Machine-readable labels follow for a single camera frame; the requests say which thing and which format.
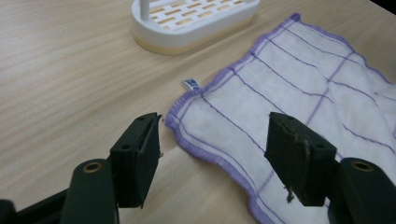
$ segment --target wood grain surface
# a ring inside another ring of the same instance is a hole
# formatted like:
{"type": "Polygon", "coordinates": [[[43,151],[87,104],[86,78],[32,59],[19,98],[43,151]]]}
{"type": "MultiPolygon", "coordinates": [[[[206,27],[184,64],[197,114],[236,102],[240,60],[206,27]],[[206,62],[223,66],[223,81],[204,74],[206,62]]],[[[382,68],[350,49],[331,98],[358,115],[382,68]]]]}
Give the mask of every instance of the wood grain surface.
{"type": "MultiPolygon", "coordinates": [[[[262,0],[248,27],[178,56],[134,42],[131,4],[0,2],[0,198],[18,210],[68,188],[74,168],[106,158],[136,117],[166,116],[181,80],[207,84],[294,12],[396,83],[396,17],[369,0],[262,0]]],[[[255,223],[244,190],[182,150],[162,122],[160,142],[145,207],[121,209],[121,223],[255,223]]]]}

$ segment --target cloth tag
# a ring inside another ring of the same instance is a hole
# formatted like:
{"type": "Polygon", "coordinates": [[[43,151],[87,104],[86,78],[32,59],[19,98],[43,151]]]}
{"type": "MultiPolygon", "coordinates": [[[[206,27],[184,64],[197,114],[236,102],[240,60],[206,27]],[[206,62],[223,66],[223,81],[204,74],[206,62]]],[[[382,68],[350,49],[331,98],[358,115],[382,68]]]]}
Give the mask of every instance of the cloth tag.
{"type": "Polygon", "coordinates": [[[195,91],[201,89],[201,85],[197,80],[194,78],[186,79],[181,82],[181,84],[186,88],[188,91],[195,91]]]}

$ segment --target brass insert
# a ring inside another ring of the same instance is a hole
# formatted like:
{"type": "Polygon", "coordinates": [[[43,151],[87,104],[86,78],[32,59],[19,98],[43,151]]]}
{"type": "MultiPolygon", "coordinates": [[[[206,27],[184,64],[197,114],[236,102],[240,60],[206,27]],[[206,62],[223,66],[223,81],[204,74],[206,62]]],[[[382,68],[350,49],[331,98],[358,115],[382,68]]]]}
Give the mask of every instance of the brass insert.
{"type": "Polygon", "coordinates": [[[95,173],[96,171],[99,171],[100,169],[102,169],[102,163],[93,161],[93,162],[86,164],[82,168],[82,171],[84,173],[90,174],[90,173],[95,173]]]}
{"type": "Polygon", "coordinates": [[[374,170],[374,167],[372,165],[367,164],[363,161],[352,161],[351,164],[353,167],[355,167],[355,169],[358,169],[360,171],[372,172],[374,170]]]}

